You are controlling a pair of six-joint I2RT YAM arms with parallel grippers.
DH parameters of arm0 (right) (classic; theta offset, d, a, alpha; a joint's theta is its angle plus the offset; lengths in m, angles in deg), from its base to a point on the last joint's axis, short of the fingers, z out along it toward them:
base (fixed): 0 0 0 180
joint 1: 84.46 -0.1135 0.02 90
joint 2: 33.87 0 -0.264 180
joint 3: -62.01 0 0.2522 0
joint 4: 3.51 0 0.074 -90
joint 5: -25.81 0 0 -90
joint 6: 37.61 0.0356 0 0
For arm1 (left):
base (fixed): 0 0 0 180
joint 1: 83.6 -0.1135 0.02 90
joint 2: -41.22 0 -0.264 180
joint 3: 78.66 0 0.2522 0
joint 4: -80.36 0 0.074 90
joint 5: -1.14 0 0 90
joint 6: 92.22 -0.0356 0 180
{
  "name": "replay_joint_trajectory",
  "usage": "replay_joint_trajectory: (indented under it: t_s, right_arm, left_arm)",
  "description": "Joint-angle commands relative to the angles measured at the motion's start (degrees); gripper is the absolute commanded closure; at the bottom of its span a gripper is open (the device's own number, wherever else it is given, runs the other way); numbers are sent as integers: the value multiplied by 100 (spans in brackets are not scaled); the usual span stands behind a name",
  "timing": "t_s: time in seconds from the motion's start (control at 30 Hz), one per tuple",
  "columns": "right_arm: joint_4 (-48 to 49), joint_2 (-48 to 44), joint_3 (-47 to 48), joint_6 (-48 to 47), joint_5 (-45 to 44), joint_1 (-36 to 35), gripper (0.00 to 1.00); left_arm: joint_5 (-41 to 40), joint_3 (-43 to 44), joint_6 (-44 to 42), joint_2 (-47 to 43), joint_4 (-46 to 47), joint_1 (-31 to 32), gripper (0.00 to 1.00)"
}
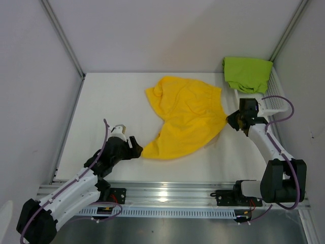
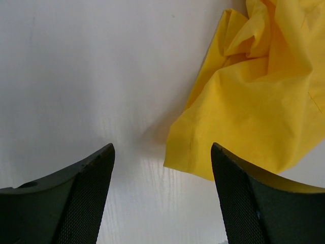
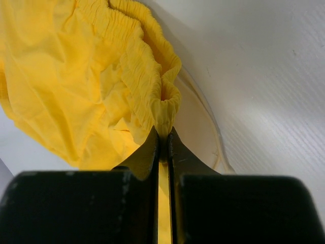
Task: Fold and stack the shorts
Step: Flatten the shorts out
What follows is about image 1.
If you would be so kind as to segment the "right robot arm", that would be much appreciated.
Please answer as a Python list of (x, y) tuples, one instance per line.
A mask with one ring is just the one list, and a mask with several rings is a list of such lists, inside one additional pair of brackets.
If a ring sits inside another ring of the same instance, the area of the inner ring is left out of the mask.
[(241, 98), (239, 109), (226, 118), (233, 129), (242, 131), (256, 145), (266, 161), (262, 179), (237, 181), (232, 200), (243, 205), (252, 197), (293, 210), (305, 197), (307, 165), (287, 152), (271, 131), (273, 122), (258, 112), (255, 98)]

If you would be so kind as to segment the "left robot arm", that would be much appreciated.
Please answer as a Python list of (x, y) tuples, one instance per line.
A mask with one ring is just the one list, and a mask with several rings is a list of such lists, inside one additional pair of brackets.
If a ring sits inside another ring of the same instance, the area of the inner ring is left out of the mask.
[(79, 211), (93, 203), (107, 202), (111, 185), (104, 178), (117, 163), (137, 159), (142, 151), (133, 136), (109, 137), (71, 180), (40, 200), (24, 203), (16, 227), (20, 242), (51, 243), (60, 228)]

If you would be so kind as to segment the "yellow shorts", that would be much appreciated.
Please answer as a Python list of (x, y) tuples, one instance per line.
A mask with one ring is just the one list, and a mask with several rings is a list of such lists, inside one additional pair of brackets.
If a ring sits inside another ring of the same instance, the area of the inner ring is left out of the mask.
[(220, 87), (203, 81), (166, 76), (145, 90), (153, 111), (164, 121), (142, 157), (172, 160), (208, 144), (226, 125)]

